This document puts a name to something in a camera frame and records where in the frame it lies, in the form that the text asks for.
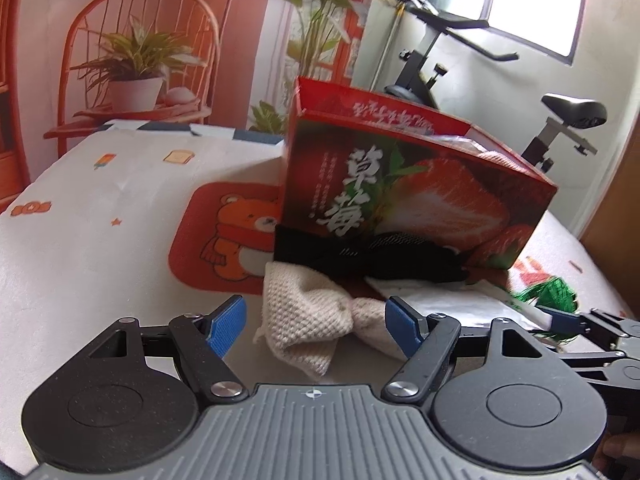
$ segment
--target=tablecloth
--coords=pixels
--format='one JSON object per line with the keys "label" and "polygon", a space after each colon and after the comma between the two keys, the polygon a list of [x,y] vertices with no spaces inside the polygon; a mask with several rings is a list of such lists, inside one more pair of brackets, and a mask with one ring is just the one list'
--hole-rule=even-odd
{"label": "tablecloth", "polygon": [[[122,316],[165,324],[185,312],[210,312],[241,293],[248,323],[225,361],[249,388],[308,381],[276,360],[264,340],[252,342],[261,308],[256,262],[269,256],[264,243],[281,139],[201,125],[158,132],[142,122],[107,124],[0,215],[0,460],[19,472],[35,465],[20,428],[26,397]],[[256,211],[263,224],[248,221]],[[220,239],[224,244],[249,231],[245,261],[216,262],[212,248]],[[545,273],[564,277],[582,310],[626,309],[550,214],[510,272],[511,286],[520,290]],[[371,383],[378,390],[398,365],[347,337],[324,382]]]}

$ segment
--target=open box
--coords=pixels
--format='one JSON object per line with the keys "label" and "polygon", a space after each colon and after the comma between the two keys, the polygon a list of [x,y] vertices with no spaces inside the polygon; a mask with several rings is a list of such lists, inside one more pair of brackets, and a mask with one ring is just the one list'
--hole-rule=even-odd
{"label": "open box", "polygon": [[305,78],[286,144],[281,224],[345,240],[408,232],[468,266],[511,267],[557,191],[470,123]]}

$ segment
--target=silver bolt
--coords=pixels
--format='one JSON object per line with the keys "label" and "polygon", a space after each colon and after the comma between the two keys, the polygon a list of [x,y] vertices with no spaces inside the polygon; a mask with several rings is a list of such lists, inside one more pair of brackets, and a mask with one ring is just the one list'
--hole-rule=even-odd
{"label": "silver bolt", "polygon": [[211,385],[211,393],[217,397],[237,397],[243,389],[242,384],[233,381],[220,381]]}
{"label": "silver bolt", "polygon": [[411,397],[418,393],[418,386],[407,381],[395,381],[386,386],[386,392],[394,397]]}

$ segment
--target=strawberry image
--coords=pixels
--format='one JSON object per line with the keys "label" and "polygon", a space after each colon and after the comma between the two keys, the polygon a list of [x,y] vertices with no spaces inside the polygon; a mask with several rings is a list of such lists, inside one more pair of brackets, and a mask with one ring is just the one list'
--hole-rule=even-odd
{"label": "strawberry image", "polygon": [[466,264],[472,267],[509,269],[532,233],[533,227],[530,225],[518,224],[507,227],[493,240],[479,246],[469,256]]}
{"label": "strawberry image", "polygon": [[470,250],[496,237],[509,212],[459,160],[434,158],[399,178],[385,200],[376,232],[404,231],[441,246]]}

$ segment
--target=green yarn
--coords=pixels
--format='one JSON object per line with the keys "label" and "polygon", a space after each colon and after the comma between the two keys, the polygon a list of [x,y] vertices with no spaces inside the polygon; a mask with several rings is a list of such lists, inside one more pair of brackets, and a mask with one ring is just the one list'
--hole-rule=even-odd
{"label": "green yarn", "polygon": [[[558,276],[553,276],[546,282],[528,286],[519,294],[512,294],[512,296],[525,302],[536,300],[535,305],[554,308],[562,312],[575,312],[578,310],[578,301],[574,290],[566,284],[565,280]],[[575,335],[553,332],[542,332],[536,335],[551,338],[558,343],[571,341],[575,337]]]}

